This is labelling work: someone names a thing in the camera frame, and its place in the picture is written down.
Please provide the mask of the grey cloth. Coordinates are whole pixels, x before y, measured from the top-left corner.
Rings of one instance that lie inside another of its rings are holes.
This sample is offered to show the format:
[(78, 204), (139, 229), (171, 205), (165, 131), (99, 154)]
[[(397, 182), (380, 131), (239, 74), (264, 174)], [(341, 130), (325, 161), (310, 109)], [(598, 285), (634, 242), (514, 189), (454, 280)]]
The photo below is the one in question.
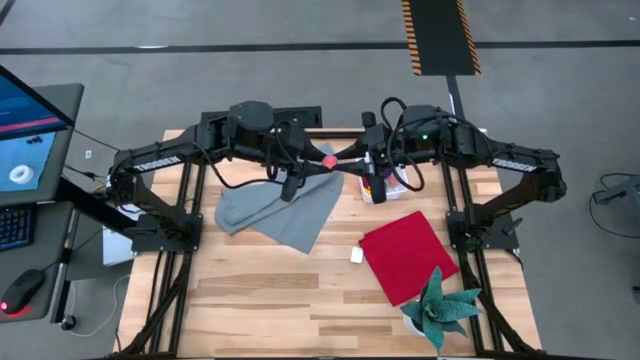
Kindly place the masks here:
[(252, 229), (308, 254), (333, 211), (343, 184), (340, 172), (311, 176), (289, 202), (281, 199), (282, 187), (273, 183), (227, 189), (218, 201), (215, 222), (229, 235)]

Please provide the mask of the black keyboard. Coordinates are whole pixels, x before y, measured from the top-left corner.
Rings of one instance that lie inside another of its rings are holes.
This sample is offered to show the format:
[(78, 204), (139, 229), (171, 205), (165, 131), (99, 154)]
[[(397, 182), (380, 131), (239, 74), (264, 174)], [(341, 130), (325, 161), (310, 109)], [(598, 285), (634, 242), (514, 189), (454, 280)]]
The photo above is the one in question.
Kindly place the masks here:
[(36, 204), (0, 207), (0, 252), (33, 243), (36, 213)]

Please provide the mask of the black orange striped mat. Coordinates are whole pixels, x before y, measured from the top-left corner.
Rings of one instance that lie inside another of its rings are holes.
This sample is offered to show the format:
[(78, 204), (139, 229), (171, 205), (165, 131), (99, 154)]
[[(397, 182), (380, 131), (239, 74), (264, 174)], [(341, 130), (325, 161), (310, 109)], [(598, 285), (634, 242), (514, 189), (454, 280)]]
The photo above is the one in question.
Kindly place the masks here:
[(401, 0), (401, 6), (415, 75), (481, 73), (463, 0)]

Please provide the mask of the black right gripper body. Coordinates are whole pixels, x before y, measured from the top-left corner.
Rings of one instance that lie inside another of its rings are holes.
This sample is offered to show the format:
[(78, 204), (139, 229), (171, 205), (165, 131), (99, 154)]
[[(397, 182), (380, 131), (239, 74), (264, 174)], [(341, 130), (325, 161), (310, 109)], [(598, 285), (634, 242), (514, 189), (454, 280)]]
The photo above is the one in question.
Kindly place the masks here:
[[(390, 166), (389, 161), (387, 160), (387, 138), (390, 135), (390, 132), (383, 124), (377, 124), (378, 129), (378, 140), (374, 144), (374, 147), (367, 151), (367, 164), (374, 164), (377, 167), (381, 167), (382, 165), (389, 166), (393, 172), (395, 172), (395, 168)], [(379, 175), (374, 173), (372, 169), (367, 170), (368, 175)]]

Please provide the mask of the white plant pot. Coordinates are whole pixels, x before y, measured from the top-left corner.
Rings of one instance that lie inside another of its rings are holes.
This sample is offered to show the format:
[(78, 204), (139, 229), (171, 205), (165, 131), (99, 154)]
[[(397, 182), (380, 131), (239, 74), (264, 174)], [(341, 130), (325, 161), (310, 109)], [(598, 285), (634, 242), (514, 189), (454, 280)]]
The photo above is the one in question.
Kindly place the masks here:
[(421, 330), (421, 328), (415, 325), (414, 321), (409, 316), (404, 315), (402, 319), (405, 327), (408, 329), (408, 331), (411, 334), (420, 336), (420, 337), (425, 337), (424, 332)]

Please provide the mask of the black computer mouse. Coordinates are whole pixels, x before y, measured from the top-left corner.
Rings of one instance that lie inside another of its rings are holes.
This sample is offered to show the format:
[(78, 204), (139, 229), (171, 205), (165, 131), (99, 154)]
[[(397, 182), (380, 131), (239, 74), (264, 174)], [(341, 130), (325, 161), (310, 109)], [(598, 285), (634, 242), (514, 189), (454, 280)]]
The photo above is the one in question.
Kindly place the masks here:
[(45, 281), (43, 270), (29, 269), (19, 275), (0, 298), (0, 310), (6, 315), (20, 313)]

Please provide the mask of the grey desk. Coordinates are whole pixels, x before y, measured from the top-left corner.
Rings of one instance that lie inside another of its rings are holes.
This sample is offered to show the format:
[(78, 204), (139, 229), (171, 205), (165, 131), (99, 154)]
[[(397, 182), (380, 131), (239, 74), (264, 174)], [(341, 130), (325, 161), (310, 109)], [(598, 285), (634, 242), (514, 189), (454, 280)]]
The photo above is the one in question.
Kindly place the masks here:
[(25, 247), (0, 251), (0, 296), (15, 279), (28, 270), (41, 270), (44, 281), (28, 304), (14, 314), (0, 310), (0, 324), (39, 320), (49, 313), (58, 276), (60, 258), (68, 239), (73, 205), (53, 200), (60, 181), (72, 133), (58, 133), (52, 153), (46, 157), (40, 185), (33, 191), (0, 193), (0, 207), (35, 203), (34, 243)]

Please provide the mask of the white box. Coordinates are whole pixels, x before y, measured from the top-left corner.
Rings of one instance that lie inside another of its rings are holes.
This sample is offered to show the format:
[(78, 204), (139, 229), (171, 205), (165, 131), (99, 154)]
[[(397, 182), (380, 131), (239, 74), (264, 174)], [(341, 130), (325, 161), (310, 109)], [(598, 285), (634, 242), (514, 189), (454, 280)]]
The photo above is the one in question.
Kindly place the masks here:
[(106, 227), (102, 229), (102, 260), (105, 266), (114, 266), (134, 258), (132, 240)]

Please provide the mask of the white plastic mesh basket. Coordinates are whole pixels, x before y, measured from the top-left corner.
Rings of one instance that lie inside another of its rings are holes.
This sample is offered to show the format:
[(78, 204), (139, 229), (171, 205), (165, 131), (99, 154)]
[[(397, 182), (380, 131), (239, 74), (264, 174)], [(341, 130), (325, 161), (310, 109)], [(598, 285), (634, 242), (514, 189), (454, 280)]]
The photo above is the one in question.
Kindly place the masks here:
[[(377, 167), (374, 164), (366, 164), (366, 169), (370, 170), (372, 169), (374, 173), (377, 173), (380, 175), (379, 170), (382, 167), (389, 167), (387, 165), (382, 165), (381, 167)], [(386, 199), (387, 200), (397, 200), (401, 197), (401, 195), (403, 193), (405, 193), (407, 191), (407, 188), (401, 184), (401, 180), (407, 182), (408, 178), (407, 178), (407, 174), (406, 174), (406, 170), (404, 168), (401, 167), (396, 167), (395, 168), (395, 172), (393, 172), (394, 175), (389, 177), (388, 179), (384, 179), (381, 175), (381, 177), (384, 180), (384, 185), (385, 185), (385, 194), (386, 194)], [(366, 193), (364, 192), (363, 187), (364, 186), (368, 186), (371, 189), (371, 196), (366, 195)], [(365, 176), (362, 176), (359, 178), (359, 188), (360, 188), (360, 192), (362, 195), (362, 199), (365, 203), (373, 203), (373, 192), (372, 192), (372, 188), (371, 185), (369, 183), (369, 181), (367, 180), (367, 178)]]

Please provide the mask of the computer monitor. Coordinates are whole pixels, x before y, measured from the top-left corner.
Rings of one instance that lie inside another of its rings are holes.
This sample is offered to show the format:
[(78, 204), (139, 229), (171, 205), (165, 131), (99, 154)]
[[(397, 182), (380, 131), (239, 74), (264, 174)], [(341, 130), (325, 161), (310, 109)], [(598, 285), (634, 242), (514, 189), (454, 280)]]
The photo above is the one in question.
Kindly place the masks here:
[(56, 198), (84, 90), (32, 88), (0, 65), (0, 207)]

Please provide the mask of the red cloth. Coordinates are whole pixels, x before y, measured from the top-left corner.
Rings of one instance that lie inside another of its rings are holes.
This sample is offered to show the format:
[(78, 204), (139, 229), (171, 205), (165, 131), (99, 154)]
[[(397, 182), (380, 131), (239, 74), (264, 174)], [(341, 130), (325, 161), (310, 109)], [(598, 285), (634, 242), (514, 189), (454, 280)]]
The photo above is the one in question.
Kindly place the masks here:
[(444, 279), (459, 271), (420, 211), (366, 233), (359, 246), (392, 306), (419, 295), (436, 267)]

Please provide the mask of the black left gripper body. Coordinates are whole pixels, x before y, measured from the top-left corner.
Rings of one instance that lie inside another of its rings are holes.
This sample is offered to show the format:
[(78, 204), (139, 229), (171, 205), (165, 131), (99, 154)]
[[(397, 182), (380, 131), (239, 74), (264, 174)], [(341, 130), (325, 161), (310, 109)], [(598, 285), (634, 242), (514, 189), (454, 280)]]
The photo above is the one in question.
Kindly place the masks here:
[(297, 175), (304, 174), (298, 157), (304, 152), (307, 136), (302, 127), (292, 121), (276, 121), (273, 134), (267, 137), (267, 174), (277, 175), (279, 168)]

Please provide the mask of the teal artificial succulent plant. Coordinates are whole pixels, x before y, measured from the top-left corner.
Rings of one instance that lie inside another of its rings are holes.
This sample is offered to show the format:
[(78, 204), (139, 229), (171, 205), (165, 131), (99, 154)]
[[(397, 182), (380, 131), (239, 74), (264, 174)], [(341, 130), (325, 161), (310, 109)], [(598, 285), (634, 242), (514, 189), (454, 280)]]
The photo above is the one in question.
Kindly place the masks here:
[(431, 343), (437, 354), (441, 353), (446, 333), (467, 336), (461, 319), (480, 315), (475, 305), (481, 288), (471, 288), (445, 294), (442, 288), (443, 273), (436, 266), (423, 287), (418, 300), (411, 300), (400, 307), (403, 316)]

